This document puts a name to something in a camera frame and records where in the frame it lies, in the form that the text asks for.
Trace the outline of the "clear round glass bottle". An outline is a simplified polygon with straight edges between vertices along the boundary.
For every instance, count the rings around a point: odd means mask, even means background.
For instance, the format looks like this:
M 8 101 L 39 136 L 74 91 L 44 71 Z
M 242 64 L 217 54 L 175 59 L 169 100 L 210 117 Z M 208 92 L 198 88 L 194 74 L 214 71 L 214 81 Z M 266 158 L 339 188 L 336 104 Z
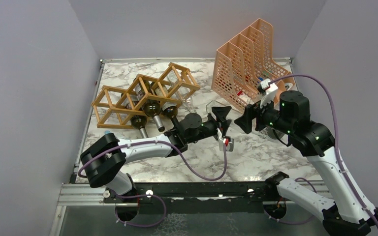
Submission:
M 271 141 L 278 141 L 281 140 L 282 137 L 285 135 L 284 133 L 274 130 L 273 128 L 266 127 L 261 131 L 261 133 L 264 135 L 265 138 L 271 140 Z

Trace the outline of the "green wine bottle white label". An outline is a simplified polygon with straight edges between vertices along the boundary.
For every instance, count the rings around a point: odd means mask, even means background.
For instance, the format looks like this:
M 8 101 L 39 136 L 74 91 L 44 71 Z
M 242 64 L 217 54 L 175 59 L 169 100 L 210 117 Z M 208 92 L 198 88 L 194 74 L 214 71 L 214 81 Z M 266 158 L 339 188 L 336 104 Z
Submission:
M 165 92 L 166 95 L 168 95 L 168 89 L 166 86 L 162 86 L 163 91 Z M 160 86 L 154 89 L 154 92 L 156 93 L 157 96 L 162 96 L 165 97 L 160 89 Z M 170 102 L 165 102 L 163 105 L 161 105 L 162 109 L 162 114 L 169 118 L 171 122 L 173 123 L 174 127 L 177 127 L 179 125 L 179 121 L 177 119 L 178 115 L 178 108 L 175 103 L 170 103 Z

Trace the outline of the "dark wine bottle black neck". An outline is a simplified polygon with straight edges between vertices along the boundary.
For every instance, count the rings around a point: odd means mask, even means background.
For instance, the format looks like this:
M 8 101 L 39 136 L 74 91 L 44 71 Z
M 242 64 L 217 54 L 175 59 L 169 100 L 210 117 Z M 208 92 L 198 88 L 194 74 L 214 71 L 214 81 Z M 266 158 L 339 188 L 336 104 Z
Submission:
M 146 95 L 140 83 L 136 85 L 134 90 L 139 100 L 142 100 L 142 98 Z M 151 117 L 153 119 L 159 132 L 165 131 L 165 126 L 160 118 L 161 106 L 159 101 L 147 99 L 145 103 L 142 105 L 142 110 L 148 117 Z

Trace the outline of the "wooden wine rack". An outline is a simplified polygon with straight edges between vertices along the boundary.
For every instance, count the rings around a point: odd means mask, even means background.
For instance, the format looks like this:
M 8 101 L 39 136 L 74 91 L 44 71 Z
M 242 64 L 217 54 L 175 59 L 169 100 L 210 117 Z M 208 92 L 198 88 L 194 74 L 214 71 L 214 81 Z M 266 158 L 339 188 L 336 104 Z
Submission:
M 179 79 L 179 82 L 175 86 L 173 86 L 167 79 L 167 75 L 171 71 L 173 71 Z M 138 83 L 141 84 L 146 95 L 134 106 L 130 95 L 137 96 L 134 88 Z M 168 89 L 168 95 L 163 91 L 163 85 Z M 154 92 L 154 89 L 158 86 L 160 86 L 165 97 L 157 96 Z M 180 108 L 182 106 L 182 101 L 177 98 L 175 92 L 177 92 L 178 88 L 181 86 L 190 89 L 190 92 L 185 98 L 192 96 L 196 91 L 200 90 L 200 85 L 192 76 L 190 69 L 172 62 L 168 64 L 168 68 L 159 78 L 137 74 L 135 81 L 133 81 L 126 89 L 103 85 L 101 92 L 96 96 L 92 103 L 92 108 L 97 120 L 96 126 L 98 128 L 107 129 L 132 129 L 133 127 L 131 126 L 130 119 L 134 115 L 146 116 L 142 110 L 142 105 L 147 99 L 157 100 L 160 105 L 163 105 L 165 102 L 175 103 L 177 108 Z M 131 103 L 131 110 L 126 109 L 123 106 L 123 102 L 126 98 Z

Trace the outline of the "green wine bottle silver neck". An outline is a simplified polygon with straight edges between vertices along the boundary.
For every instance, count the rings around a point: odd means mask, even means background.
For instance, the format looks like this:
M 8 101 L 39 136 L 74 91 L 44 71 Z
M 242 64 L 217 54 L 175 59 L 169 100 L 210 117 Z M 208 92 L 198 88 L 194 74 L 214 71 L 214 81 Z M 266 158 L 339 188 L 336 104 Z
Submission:
M 132 104 L 135 106 L 138 104 L 139 102 L 139 99 L 137 96 L 135 95 L 130 95 L 130 98 L 131 98 L 131 101 L 132 101 Z M 130 101 L 126 98 L 123 102 L 123 106 L 126 108 L 126 109 L 129 109 L 131 110 L 131 103 Z M 131 125 L 133 128 L 139 130 L 140 132 L 140 135 L 142 136 L 142 138 L 148 138 L 148 134 L 147 134 L 147 131 L 145 129 L 145 125 L 147 123 L 147 118 L 145 116 L 140 116 L 140 115 L 134 115 L 131 119 Z

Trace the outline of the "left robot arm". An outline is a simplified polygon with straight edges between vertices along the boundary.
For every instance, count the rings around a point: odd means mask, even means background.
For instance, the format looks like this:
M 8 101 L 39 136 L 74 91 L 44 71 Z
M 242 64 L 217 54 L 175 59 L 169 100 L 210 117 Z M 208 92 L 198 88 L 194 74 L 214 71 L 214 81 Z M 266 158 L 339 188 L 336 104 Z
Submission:
M 121 172 L 124 164 L 154 157 L 182 156 L 188 145 L 214 137 L 224 152 L 233 150 L 233 139 L 226 135 L 231 120 L 230 106 L 211 108 L 207 120 L 197 113 L 187 114 L 183 120 L 163 134 L 143 139 L 117 139 L 113 133 L 103 135 L 80 155 L 82 167 L 79 177 L 88 180 L 90 187 L 105 186 L 123 202 L 134 198 L 136 187 L 129 174 Z

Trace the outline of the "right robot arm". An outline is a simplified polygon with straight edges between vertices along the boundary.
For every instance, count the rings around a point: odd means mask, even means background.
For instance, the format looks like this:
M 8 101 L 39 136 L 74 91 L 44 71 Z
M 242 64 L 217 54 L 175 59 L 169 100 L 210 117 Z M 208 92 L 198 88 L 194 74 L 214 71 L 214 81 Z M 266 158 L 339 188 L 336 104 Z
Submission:
M 269 127 L 286 134 L 288 143 L 315 167 L 332 196 L 321 196 L 278 172 L 265 181 L 268 199 L 295 202 L 320 220 L 331 236 L 365 236 L 378 223 L 378 207 L 358 187 L 350 187 L 353 178 L 347 175 L 342 158 L 335 155 L 334 136 L 310 117 L 308 98 L 299 91 L 285 91 L 278 110 L 273 103 L 250 104 L 235 123 L 245 133 Z

